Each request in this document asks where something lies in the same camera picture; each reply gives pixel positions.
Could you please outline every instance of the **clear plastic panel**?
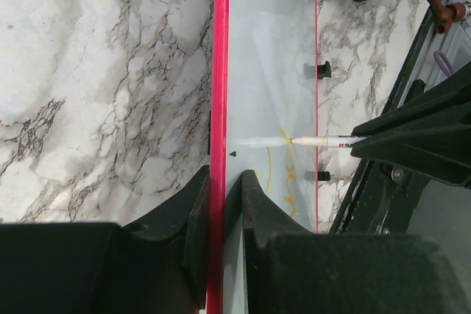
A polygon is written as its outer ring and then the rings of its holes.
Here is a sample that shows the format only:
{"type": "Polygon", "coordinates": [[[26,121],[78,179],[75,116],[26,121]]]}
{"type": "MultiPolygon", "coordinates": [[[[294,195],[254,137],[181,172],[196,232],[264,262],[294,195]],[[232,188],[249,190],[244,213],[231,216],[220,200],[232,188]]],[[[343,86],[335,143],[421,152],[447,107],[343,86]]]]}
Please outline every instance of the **clear plastic panel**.
{"type": "MultiPolygon", "coordinates": [[[[316,64],[315,6],[230,0],[227,74],[226,193],[242,171],[255,170],[268,197],[311,231],[317,185],[305,177],[316,175],[316,149],[285,139],[316,134],[316,79],[304,76],[305,64],[316,64]]],[[[224,313],[246,313],[241,222],[227,236],[224,313]]]]}

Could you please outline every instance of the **black knob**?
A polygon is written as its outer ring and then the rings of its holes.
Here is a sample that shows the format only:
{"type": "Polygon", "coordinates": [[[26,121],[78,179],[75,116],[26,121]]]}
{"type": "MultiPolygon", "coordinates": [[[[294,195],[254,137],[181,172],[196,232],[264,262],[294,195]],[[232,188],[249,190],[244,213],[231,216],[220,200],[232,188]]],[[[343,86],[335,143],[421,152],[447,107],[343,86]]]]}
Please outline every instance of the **black knob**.
{"type": "Polygon", "coordinates": [[[316,77],[316,68],[317,68],[317,79],[321,80],[325,77],[332,77],[332,68],[330,67],[329,62],[325,62],[323,65],[307,65],[304,64],[304,77],[306,79],[313,79],[316,77]]]}
{"type": "Polygon", "coordinates": [[[328,182],[330,180],[330,172],[305,171],[304,179],[312,182],[315,180],[319,180],[320,182],[328,182]]]}

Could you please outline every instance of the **white pen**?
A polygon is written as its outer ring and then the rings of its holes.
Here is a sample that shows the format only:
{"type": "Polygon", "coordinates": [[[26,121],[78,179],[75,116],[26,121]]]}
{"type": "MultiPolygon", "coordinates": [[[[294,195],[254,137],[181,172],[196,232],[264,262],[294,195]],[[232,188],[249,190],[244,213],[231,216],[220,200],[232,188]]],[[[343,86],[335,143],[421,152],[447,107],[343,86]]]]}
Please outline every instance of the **white pen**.
{"type": "Polygon", "coordinates": [[[291,143],[302,146],[349,148],[369,136],[313,136],[292,138],[291,143]]]}

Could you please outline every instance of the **white marble surface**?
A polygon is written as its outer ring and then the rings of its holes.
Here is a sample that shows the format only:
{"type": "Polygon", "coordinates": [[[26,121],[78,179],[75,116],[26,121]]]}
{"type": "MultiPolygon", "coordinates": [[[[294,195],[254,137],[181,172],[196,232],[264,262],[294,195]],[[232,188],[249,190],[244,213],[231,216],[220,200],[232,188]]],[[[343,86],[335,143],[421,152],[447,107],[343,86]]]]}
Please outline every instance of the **white marble surface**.
{"type": "MultiPolygon", "coordinates": [[[[319,62],[333,77],[319,83],[319,135],[349,135],[381,114],[428,8],[426,0],[319,1],[319,62]]],[[[320,149],[319,231],[335,218],[360,160],[349,149],[320,149]]]]}
{"type": "Polygon", "coordinates": [[[207,157],[213,0],[0,0],[0,221],[127,223],[207,157]]]}

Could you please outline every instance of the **red edge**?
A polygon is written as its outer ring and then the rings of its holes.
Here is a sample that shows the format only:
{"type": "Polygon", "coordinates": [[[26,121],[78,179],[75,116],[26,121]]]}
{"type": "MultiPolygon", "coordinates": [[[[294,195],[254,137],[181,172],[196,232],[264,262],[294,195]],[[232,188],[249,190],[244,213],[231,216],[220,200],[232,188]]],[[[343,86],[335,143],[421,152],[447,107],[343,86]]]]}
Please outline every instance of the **red edge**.
{"type": "MultiPolygon", "coordinates": [[[[318,1],[314,0],[314,31],[316,33],[314,45],[316,47],[316,68],[318,65],[319,56],[319,44],[318,44],[318,32],[317,32],[317,16],[318,16],[318,1]]],[[[319,136],[319,80],[317,79],[316,71],[316,136],[319,136]]],[[[316,170],[319,169],[319,148],[316,147],[316,170]]],[[[319,233],[319,181],[316,178],[316,233],[319,233]]]]}
{"type": "Polygon", "coordinates": [[[222,314],[224,203],[226,200],[227,48],[229,0],[214,0],[210,143],[208,314],[222,314]]]}

